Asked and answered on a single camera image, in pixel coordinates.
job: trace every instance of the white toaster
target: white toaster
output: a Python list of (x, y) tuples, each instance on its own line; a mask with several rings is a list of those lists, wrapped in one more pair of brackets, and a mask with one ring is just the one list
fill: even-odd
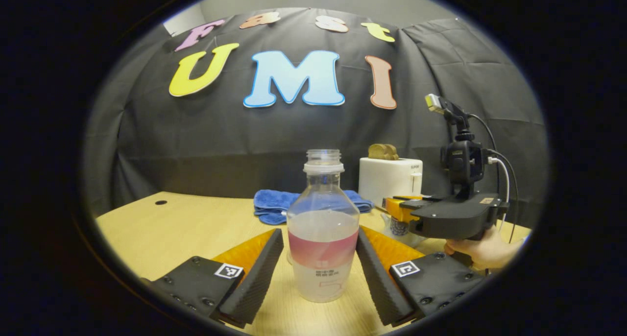
[(418, 196), (423, 183), (423, 162), (359, 159), (359, 195), (383, 209), (383, 200), (393, 196)]

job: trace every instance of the table surface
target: table surface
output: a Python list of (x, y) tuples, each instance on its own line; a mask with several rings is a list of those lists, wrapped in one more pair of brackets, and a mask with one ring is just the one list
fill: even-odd
[[(155, 205), (159, 200), (166, 204)], [(270, 229), (281, 228), (285, 249), (276, 263), (264, 303), (244, 332), (256, 336), (380, 335), (399, 327), (383, 326), (370, 297), (358, 255), (353, 260), (344, 294), (329, 303), (304, 300), (293, 282), (285, 224), (264, 224), (253, 214), (250, 198), (221, 198), (160, 192), (106, 213), (96, 221), (114, 252), (138, 277), (157, 280), (191, 256), (210, 259)], [(382, 231), (382, 211), (361, 214), (360, 224)], [(511, 224), (501, 232), (509, 239)], [(513, 240), (529, 235), (517, 226)], [(431, 254), (445, 241), (429, 238), (416, 246)]]

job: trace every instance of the screw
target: screw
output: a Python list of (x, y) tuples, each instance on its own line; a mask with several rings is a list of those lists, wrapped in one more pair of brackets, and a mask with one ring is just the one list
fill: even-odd
[(209, 299), (209, 298), (207, 298), (207, 297), (202, 297), (202, 298), (201, 298), (201, 302), (202, 302), (204, 305), (208, 305), (208, 306), (210, 306), (210, 307), (211, 307), (211, 306), (213, 306), (213, 304), (215, 304), (212, 300), (210, 300), (210, 299)]

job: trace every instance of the pink label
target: pink label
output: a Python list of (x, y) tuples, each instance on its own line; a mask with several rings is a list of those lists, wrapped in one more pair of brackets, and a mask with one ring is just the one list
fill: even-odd
[(338, 267), (350, 262), (355, 254), (358, 231), (342, 240), (314, 242), (303, 240), (288, 231), (291, 258), (311, 269)]

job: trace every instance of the letter m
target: letter m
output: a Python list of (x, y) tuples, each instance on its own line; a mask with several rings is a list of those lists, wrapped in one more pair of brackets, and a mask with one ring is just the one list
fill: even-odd
[(307, 80), (309, 90), (303, 95), (306, 104), (343, 104), (344, 95), (339, 93), (336, 81), (336, 60), (339, 57), (337, 53), (328, 50), (314, 50), (294, 68), (284, 53), (278, 50), (253, 55), (253, 61), (257, 62), (257, 73), (253, 91), (244, 98), (244, 106), (255, 108), (273, 105), (276, 96), (270, 93), (271, 81), (275, 82), (285, 102), (292, 103)]

